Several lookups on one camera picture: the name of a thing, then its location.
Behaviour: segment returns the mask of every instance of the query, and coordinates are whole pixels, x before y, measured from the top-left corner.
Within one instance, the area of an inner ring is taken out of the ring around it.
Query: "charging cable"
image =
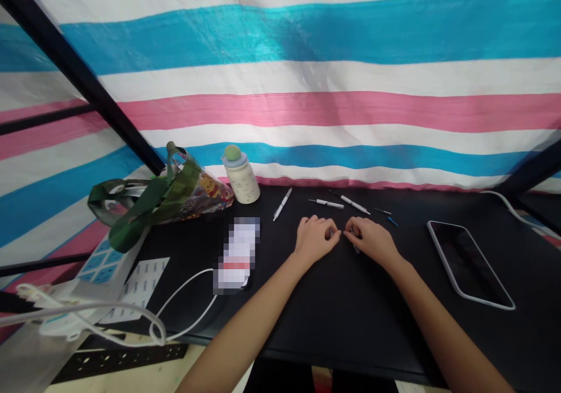
[[[169,304],[169,302],[175,297],[175,295],[183,289],[183,287],[185,287],[189,282],[191,282],[197,276],[199,276],[199,275],[201,275],[205,272],[212,272],[212,270],[213,269],[201,270],[199,273],[196,273],[192,277],[187,279],[187,281],[184,282],[183,285],[181,285],[172,294],[172,296],[170,296],[170,298],[168,298],[168,300],[164,303],[164,305],[162,306],[162,308],[160,308],[160,311],[158,311],[158,313],[156,315],[154,315],[152,312],[148,311],[147,309],[139,307],[138,305],[128,304],[126,302],[119,302],[119,301],[116,301],[116,302],[91,302],[89,304],[65,306],[64,304],[60,303],[59,301],[57,301],[52,296],[42,292],[39,288],[37,288],[34,285],[20,284],[20,285],[18,285],[18,291],[20,291],[20,292],[21,291],[26,291],[26,290],[31,291],[33,294],[39,295],[39,296],[43,297],[45,300],[52,301],[54,304],[57,304],[60,307],[59,308],[45,308],[45,309],[41,309],[39,311],[32,311],[32,312],[28,312],[28,313],[24,313],[24,314],[18,314],[18,315],[3,317],[3,318],[0,319],[0,327],[11,326],[11,325],[14,325],[14,324],[25,323],[27,321],[44,319],[44,318],[53,317],[53,316],[59,316],[61,314],[66,314],[66,313],[72,313],[72,316],[78,318],[84,324],[84,326],[87,329],[89,329],[91,332],[95,333],[96,335],[101,336],[102,338],[110,340],[111,342],[115,342],[118,345],[126,346],[126,347],[163,346],[163,345],[165,345],[166,341],[174,340],[174,339],[176,339],[180,336],[183,336],[184,334],[189,332],[192,328],[194,328],[203,319],[203,317],[205,317],[205,315],[210,310],[210,307],[212,307],[212,305],[216,301],[217,295],[214,295],[214,297],[210,301],[210,304],[206,307],[203,314],[201,314],[200,317],[191,326],[189,326],[185,330],[181,331],[180,333],[177,333],[176,335],[173,335],[173,336],[170,336],[170,337],[168,337],[166,335],[165,326],[162,323],[162,320],[159,319],[159,315],[162,313],[164,308]],[[148,320],[150,320],[151,324],[150,324],[149,333],[150,333],[150,337],[152,338],[152,342],[135,343],[135,344],[126,343],[126,342],[122,341],[121,339],[119,339],[115,336],[112,336],[108,333],[105,333],[103,330],[94,326],[93,324],[88,322],[85,318],[80,316],[80,314],[77,314],[78,311],[84,311],[84,310],[93,309],[93,308],[110,308],[111,309],[111,308],[117,308],[117,307],[130,309],[130,310],[139,312],[141,315],[143,315]],[[160,337],[156,336],[156,334],[154,333],[154,325],[158,328],[158,331],[160,332]],[[69,340],[74,340],[77,337],[78,336],[76,336],[74,338],[70,337]]]
[[[497,193],[497,192],[493,192],[492,190],[484,190],[483,192],[480,193],[491,193],[494,194],[498,197],[500,197],[502,199],[502,201],[504,202],[504,204],[507,206],[509,212],[520,222],[523,222],[526,225],[529,225],[530,227],[539,229],[540,231],[544,232],[545,234],[549,235],[550,237],[553,237],[554,239],[560,240],[561,241],[561,237],[558,236],[558,234],[556,234],[555,232],[553,232],[551,229],[549,229],[548,227],[542,227],[540,225],[534,224],[533,222],[529,222],[527,220],[525,220],[524,218],[522,218],[520,215],[518,215],[516,213],[516,211],[514,210],[514,208],[512,207],[512,205],[510,204],[510,202],[507,200],[506,197],[504,197],[502,194]]]

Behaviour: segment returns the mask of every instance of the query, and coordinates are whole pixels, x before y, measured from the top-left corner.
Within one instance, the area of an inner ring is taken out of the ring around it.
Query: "green bag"
[[[204,171],[185,149],[173,142],[166,149],[165,178],[107,180],[89,194],[88,207],[111,227],[109,242],[118,252],[129,251],[148,226],[196,218],[234,201],[232,189]],[[136,201],[135,191],[142,191]]]

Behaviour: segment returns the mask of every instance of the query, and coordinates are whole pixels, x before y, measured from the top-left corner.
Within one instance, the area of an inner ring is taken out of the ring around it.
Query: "power strip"
[[[107,233],[76,278],[54,286],[50,295],[59,302],[72,305],[117,301],[149,230],[146,228],[138,243],[126,253],[111,248]],[[51,308],[41,302],[36,302],[36,306]],[[110,311],[110,308],[96,308],[80,311],[79,314],[90,324],[96,324]],[[43,321],[39,333],[44,336],[66,336],[72,340],[85,328],[82,321],[66,313]]]

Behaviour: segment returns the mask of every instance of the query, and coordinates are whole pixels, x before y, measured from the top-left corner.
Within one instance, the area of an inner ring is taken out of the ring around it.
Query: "phone case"
[[[454,274],[452,273],[452,269],[450,269],[450,265],[448,264],[448,261],[446,260],[446,256],[444,255],[444,252],[442,251],[442,248],[440,247],[440,243],[438,242],[437,235],[434,233],[434,231],[431,227],[431,222],[434,222],[436,224],[444,224],[444,225],[451,225],[453,227],[459,227],[461,229],[464,229],[469,234],[469,238],[472,239],[473,244],[475,244],[475,247],[477,247],[477,250],[479,251],[479,254],[481,254],[481,257],[483,257],[483,260],[485,260],[485,263],[487,263],[489,269],[491,269],[491,272],[493,272],[493,276],[497,279],[498,284],[501,286],[504,293],[507,295],[508,299],[512,303],[511,307],[507,307],[507,306],[502,305],[502,304],[497,304],[496,302],[482,300],[481,298],[472,297],[471,295],[465,294],[460,289],[460,287],[458,286],[458,283],[456,282],[456,278],[454,278]],[[501,280],[498,278],[497,274],[495,273],[495,271],[493,270],[493,268],[491,267],[491,265],[487,261],[487,258],[485,257],[485,255],[483,254],[483,252],[481,251],[481,249],[479,248],[479,246],[477,245],[477,243],[475,242],[475,240],[473,239],[472,235],[470,234],[470,232],[468,231],[467,228],[465,228],[461,225],[448,224],[447,222],[439,222],[439,221],[428,221],[427,222],[427,227],[428,227],[428,231],[431,234],[432,240],[434,241],[434,244],[437,247],[438,255],[440,256],[440,258],[442,260],[442,264],[444,265],[444,269],[446,269],[446,273],[448,274],[448,278],[450,279],[450,282],[452,283],[452,286],[454,287],[454,290],[458,293],[458,295],[460,295],[461,297],[463,297],[467,300],[480,302],[482,304],[490,305],[492,307],[497,307],[497,308],[501,308],[501,309],[504,309],[504,310],[514,310],[514,309],[516,309],[516,305],[514,304],[514,301],[512,300],[510,295],[508,294],[507,290],[504,288]]]

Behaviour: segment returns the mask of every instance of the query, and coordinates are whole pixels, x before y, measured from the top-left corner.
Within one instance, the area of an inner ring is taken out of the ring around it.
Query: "bottle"
[[[222,163],[238,202],[243,204],[255,202],[261,192],[247,155],[236,145],[228,145],[224,150]]]

